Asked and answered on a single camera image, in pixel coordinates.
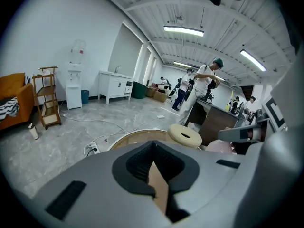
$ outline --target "pink object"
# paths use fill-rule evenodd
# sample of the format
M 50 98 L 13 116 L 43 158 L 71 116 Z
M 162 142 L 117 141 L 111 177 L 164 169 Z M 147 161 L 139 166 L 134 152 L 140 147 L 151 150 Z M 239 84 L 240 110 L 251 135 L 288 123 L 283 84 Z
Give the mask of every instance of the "pink object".
M 206 151 L 211 151 L 211 152 L 221 152 L 221 153 L 230 153 L 232 154 L 232 145 L 230 142 L 227 141 L 222 141 L 222 140 L 215 140 L 212 141 L 208 146 L 206 147 Z

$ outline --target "man in white shirt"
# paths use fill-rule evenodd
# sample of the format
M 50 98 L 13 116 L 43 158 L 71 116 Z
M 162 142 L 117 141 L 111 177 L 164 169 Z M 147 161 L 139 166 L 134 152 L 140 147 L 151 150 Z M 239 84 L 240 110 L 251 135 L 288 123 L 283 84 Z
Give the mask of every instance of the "man in white shirt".
M 245 117 L 248 117 L 248 116 L 250 116 L 251 114 L 252 114 L 252 112 L 253 112 L 253 109 L 255 108 L 255 105 L 253 104 L 255 101 L 256 101 L 257 99 L 255 98 L 255 97 L 251 97 L 250 98 L 250 101 L 247 101 L 246 103 L 245 103 L 245 106 L 244 106 L 244 113 L 243 113 L 243 115 L 245 116 Z
M 168 84 L 168 81 L 166 80 L 166 79 L 164 79 L 163 77 L 161 77 L 161 84 L 159 84 L 159 85 L 163 85 L 164 86 L 164 89 L 168 89 L 168 87 L 169 87 L 169 84 Z
M 177 106 L 182 102 L 185 97 L 185 94 L 189 87 L 189 76 L 192 74 L 192 69 L 187 69 L 187 73 L 183 76 L 180 82 L 180 88 L 178 89 L 178 97 L 176 98 L 172 109 L 174 111 L 179 111 Z
M 196 79 L 191 94 L 184 104 L 181 106 L 180 118 L 178 124 L 184 124 L 192 107 L 194 106 L 197 98 L 202 97 L 206 94 L 208 85 L 212 80 L 215 81 L 216 86 L 220 84 L 220 81 L 216 78 L 214 71 L 223 68 L 223 61 L 220 58 L 213 60 L 210 66 L 203 65 L 197 71 L 194 79 Z

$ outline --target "bottle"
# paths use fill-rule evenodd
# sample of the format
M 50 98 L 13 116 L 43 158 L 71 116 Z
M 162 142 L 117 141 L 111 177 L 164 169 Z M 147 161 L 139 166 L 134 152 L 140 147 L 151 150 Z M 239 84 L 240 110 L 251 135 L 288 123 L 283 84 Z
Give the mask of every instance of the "bottle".
M 70 52 L 70 63 L 71 64 L 81 64 L 83 57 L 84 57 L 84 51 L 86 48 L 86 43 L 83 40 L 75 40 L 71 52 Z
M 35 127 L 34 124 L 31 123 L 28 126 L 28 129 L 29 129 L 30 133 L 33 135 L 34 139 L 38 139 L 39 138 L 37 128 Z

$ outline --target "orange sofa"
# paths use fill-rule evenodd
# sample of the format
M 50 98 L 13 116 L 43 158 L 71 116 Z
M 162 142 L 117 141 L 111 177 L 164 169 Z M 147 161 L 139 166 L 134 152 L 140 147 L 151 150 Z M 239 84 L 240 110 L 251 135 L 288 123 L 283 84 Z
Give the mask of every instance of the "orange sofa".
M 20 109 L 16 117 L 7 116 L 0 122 L 0 130 L 27 122 L 34 107 L 33 85 L 24 85 L 25 73 L 11 74 L 0 78 L 0 102 L 17 97 Z

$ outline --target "drawer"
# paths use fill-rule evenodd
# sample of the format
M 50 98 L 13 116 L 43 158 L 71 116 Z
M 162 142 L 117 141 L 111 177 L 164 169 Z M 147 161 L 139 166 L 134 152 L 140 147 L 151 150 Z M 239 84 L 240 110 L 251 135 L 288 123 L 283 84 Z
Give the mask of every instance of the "drawer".
M 131 90 L 132 90 L 132 86 L 127 86 L 125 88 L 125 93 L 131 93 Z

